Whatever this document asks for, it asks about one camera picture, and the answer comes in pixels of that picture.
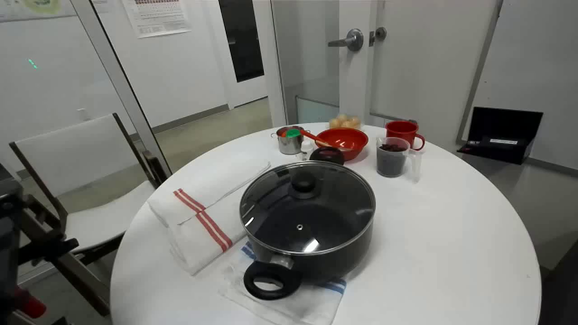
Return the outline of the glass pot lid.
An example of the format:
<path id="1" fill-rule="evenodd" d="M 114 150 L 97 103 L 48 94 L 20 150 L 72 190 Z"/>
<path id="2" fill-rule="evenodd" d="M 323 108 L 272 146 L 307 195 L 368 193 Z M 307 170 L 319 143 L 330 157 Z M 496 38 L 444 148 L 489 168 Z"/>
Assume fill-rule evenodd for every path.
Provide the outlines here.
<path id="1" fill-rule="evenodd" d="M 256 177 L 242 193 L 240 220 L 262 247 L 312 255 L 361 235 L 375 211 L 368 182 L 334 163 L 292 163 Z"/>

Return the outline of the black cooking pot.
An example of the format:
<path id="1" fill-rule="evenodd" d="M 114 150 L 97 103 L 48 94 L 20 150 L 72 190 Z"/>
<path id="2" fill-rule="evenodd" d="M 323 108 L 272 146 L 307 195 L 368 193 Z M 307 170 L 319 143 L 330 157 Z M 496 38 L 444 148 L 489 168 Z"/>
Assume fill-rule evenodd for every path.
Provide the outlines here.
<path id="1" fill-rule="evenodd" d="M 291 296 L 301 284 L 325 284 L 341 280 L 359 266 L 372 240 L 372 226 L 348 244 L 312 255 L 285 253 L 262 247 L 244 228 L 254 262 L 244 273 L 244 287 L 260 300 L 281 300 Z"/>

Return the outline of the steel cup with items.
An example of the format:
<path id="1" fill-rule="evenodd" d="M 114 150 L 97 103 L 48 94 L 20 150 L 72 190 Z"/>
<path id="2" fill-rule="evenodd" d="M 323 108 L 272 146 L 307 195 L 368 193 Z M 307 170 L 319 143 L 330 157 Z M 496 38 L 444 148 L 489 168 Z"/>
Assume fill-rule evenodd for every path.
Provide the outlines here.
<path id="1" fill-rule="evenodd" d="M 278 150 L 283 155 L 296 155 L 301 152 L 301 128 L 300 126 L 283 126 L 276 130 Z"/>

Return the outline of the red bowl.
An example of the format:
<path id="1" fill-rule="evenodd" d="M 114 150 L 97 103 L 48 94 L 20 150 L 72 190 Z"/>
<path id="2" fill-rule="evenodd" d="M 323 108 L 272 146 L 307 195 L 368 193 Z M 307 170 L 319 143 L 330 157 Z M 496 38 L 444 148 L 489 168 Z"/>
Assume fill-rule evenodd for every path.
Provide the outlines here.
<path id="1" fill-rule="evenodd" d="M 368 143 L 368 136 L 357 128 L 328 128 L 319 134 L 303 130 L 319 148 L 336 148 L 345 161 L 356 159 Z"/>

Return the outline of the beige round food item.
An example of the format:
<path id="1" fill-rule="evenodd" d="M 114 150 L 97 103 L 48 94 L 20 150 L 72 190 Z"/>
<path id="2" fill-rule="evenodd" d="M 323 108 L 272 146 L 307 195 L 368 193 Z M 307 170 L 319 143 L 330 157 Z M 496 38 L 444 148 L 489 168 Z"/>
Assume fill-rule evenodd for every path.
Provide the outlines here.
<path id="1" fill-rule="evenodd" d="M 361 121 L 354 116 L 336 116 L 328 121 L 328 128 L 361 128 Z"/>

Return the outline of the white towel red stripes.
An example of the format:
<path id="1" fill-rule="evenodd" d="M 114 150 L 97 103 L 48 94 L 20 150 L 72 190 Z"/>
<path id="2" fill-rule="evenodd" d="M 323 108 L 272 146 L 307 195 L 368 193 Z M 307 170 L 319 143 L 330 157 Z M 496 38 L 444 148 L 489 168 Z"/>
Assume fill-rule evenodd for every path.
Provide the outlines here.
<path id="1" fill-rule="evenodd" d="M 197 275 L 240 240 L 240 197 L 269 168 L 267 159 L 254 157 L 238 159 L 235 168 L 211 163 L 207 172 L 188 170 L 148 199 L 184 271 Z"/>

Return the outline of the clear cup dark liquid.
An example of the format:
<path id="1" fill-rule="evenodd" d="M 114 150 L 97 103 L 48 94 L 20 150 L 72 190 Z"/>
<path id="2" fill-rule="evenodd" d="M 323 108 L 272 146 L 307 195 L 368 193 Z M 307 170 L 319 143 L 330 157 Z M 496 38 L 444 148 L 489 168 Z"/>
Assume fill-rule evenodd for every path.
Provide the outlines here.
<path id="1" fill-rule="evenodd" d="M 410 145 L 401 137 L 383 137 L 377 141 L 375 168 L 381 177 L 399 177 L 404 170 Z"/>

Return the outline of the red mug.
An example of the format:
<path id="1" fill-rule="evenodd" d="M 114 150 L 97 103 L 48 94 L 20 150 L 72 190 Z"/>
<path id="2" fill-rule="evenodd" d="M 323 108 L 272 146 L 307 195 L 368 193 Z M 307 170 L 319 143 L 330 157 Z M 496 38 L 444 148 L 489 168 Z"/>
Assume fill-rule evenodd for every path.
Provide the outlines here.
<path id="1" fill-rule="evenodd" d="M 413 150 L 422 150 L 426 139 L 419 134 L 419 125 L 410 119 L 395 119 L 384 125 L 388 137 L 404 139 Z"/>

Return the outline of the white chair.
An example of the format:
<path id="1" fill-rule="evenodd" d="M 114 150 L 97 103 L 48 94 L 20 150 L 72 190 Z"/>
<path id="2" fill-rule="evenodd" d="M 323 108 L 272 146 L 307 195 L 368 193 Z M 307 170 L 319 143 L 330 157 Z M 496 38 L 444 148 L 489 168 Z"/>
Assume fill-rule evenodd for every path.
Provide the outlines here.
<path id="1" fill-rule="evenodd" d="M 168 179 L 160 161 L 139 150 L 117 114 L 50 130 L 9 143 L 56 213 L 43 211 L 52 226 L 45 260 L 101 314 L 110 307 L 88 264 L 115 251 L 137 210 Z M 72 211 L 63 199 L 128 172 L 141 177 L 123 193 L 92 208 Z"/>

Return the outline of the white wall notice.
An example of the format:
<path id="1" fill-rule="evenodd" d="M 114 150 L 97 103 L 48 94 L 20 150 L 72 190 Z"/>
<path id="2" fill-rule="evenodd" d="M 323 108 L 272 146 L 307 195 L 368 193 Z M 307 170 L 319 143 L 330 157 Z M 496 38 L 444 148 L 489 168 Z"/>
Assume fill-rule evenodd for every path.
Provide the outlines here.
<path id="1" fill-rule="evenodd" d="M 182 0 L 121 0 L 139 38 L 186 33 L 189 20 Z"/>

